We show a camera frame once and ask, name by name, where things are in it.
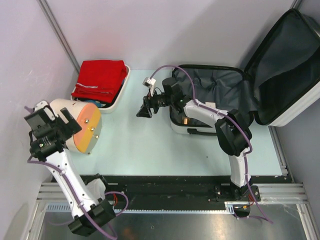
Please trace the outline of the teal cream patterned towel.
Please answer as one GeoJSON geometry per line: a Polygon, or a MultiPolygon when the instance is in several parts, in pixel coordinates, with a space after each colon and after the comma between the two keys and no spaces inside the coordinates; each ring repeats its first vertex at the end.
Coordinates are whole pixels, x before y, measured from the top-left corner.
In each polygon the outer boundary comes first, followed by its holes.
{"type": "Polygon", "coordinates": [[[106,105],[107,105],[105,102],[100,102],[100,101],[97,101],[97,100],[95,100],[93,103],[94,103],[98,108],[105,108],[106,105]]]}

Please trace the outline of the copper cylindrical bottle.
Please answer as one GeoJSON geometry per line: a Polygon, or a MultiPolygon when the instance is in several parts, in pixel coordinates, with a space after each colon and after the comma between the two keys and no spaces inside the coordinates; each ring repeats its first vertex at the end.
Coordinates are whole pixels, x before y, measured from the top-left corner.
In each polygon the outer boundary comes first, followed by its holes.
{"type": "Polygon", "coordinates": [[[182,119],[182,123],[183,123],[184,125],[188,125],[189,122],[190,122],[190,119],[189,119],[188,117],[184,117],[184,118],[182,119]]]}

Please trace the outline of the red shirt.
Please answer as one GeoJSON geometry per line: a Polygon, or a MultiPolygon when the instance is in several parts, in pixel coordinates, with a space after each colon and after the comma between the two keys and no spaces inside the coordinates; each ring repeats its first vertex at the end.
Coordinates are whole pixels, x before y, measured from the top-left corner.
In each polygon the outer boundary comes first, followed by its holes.
{"type": "Polygon", "coordinates": [[[126,76],[123,60],[85,60],[71,96],[111,103],[126,76]]]}

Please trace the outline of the black white space suitcase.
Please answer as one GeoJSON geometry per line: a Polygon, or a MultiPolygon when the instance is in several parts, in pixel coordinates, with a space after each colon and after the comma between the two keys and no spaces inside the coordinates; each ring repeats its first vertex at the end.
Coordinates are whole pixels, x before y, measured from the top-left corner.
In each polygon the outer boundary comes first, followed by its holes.
{"type": "Polygon", "coordinates": [[[183,93],[248,124],[282,127],[320,97],[320,25],[296,9],[285,12],[243,69],[182,64],[172,77],[183,93]]]}

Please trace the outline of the small white square box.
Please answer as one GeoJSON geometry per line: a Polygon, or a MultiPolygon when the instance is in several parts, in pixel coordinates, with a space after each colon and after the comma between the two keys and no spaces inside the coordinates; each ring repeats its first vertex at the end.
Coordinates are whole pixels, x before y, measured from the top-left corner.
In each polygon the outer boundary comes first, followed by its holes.
{"type": "Polygon", "coordinates": [[[214,102],[205,102],[205,105],[210,107],[210,108],[215,108],[216,104],[214,102]]]}

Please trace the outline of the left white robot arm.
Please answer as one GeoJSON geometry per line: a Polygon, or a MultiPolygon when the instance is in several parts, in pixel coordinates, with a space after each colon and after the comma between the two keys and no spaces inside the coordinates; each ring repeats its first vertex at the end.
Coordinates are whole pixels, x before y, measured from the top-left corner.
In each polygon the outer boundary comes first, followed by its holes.
{"type": "Polygon", "coordinates": [[[105,237],[116,240],[115,233],[108,234],[102,227],[116,214],[107,200],[111,188],[98,175],[85,184],[77,172],[67,141],[82,130],[67,107],[54,109],[45,100],[38,102],[24,117],[31,130],[29,164],[45,166],[55,178],[66,197],[73,218],[69,230],[88,237],[99,231],[105,237]]]}

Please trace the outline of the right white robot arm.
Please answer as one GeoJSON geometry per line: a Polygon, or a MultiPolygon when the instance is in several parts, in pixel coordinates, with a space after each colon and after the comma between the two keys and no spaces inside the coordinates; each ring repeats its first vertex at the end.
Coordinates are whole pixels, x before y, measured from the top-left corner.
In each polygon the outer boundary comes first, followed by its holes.
{"type": "Polygon", "coordinates": [[[228,155],[231,175],[230,194],[242,201],[251,190],[247,155],[252,152],[252,133],[241,113],[220,110],[200,102],[195,97],[183,93],[178,83],[172,78],[162,81],[163,92],[155,90],[156,80],[146,77],[142,84],[148,93],[142,99],[142,106],[136,114],[138,118],[151,118],[160,108],[171,107],[189,119],[198,120],[215,129],[220,148],[228,155]]]}

